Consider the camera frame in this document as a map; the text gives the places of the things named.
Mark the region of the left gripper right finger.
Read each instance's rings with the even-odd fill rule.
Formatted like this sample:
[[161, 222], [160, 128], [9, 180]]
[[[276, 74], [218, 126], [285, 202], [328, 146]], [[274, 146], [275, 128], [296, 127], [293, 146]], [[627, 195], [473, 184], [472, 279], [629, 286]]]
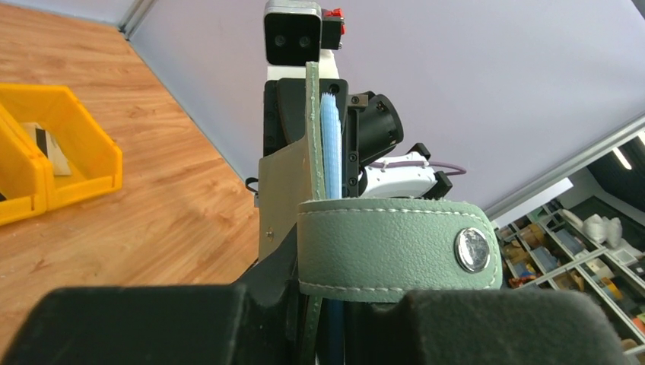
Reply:
[[349, 364], [625, 364], [587, 295], [559, 290], [416, 290], [354, 308]]

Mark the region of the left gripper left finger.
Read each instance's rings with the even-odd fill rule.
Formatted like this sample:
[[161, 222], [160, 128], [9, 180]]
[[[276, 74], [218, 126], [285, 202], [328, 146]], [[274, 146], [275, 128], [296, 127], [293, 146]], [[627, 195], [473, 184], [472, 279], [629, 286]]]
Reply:
[[3, 364], [293, 364], [297, 232], [230, 284], [62, 287], [30, 311]]

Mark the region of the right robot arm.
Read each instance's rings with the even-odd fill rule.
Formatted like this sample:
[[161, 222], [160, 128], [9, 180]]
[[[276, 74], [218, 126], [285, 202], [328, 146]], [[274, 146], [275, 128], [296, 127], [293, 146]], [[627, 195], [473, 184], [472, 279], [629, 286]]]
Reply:
[[[416, 143], [404, 155], [389, 157], [404, 138], [402, 121], [392, 102], [372, 91], [352, 94], [348, 82], [319, 82], [322, 109], [322, 153], [330, 197], [429, 198], [446, 196], [453, 184], [448, 173], [430, 161]], [[306, 134], [305, 82], [297, 78], [267, 81], [264, 86], [263, 155], [268, 157]]]

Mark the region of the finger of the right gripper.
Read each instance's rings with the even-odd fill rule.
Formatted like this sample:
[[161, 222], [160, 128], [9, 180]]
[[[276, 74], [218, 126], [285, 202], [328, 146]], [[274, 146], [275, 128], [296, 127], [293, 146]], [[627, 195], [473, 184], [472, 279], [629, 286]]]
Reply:
[[305, 134], [305, 83], [281, 78], [264, 85], [263, 156], [300, 140]]
[[320, 95], [330, 93], [336, 98], [339, 119], [342, 127], [342, 197], [359, 197], [359, 163], [357, 151], [357, 111], [351, 99], [348, 82], [342, 79], [323, 78], [319, 82]]

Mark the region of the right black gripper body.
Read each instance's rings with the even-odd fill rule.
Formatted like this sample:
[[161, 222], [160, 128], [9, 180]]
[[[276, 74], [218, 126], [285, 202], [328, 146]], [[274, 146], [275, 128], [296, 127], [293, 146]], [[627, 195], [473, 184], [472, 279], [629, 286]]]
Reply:
[[357, 111], [359, 164], [371, 164], [402, 142], [404, 129], [396, 108], [384, 94], [366, 91], [351, 99]]

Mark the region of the green card holder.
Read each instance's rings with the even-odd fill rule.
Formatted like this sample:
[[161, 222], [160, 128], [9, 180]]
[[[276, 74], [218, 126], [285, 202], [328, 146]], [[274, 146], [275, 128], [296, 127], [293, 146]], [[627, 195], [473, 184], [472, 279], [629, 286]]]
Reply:
[[297, 229], [297, 288], [305, 296], [298, 360], [313, 362], [325, 300], [397, 303], [412, 290], [498, 289], [501, 257], [476, 206], [445, 200], [333, 198], [327, 192], [319, 112], [323, 75], [272, 66], [268, 85], [294, 86], [301, 138], [259, 162], [260, 255]]

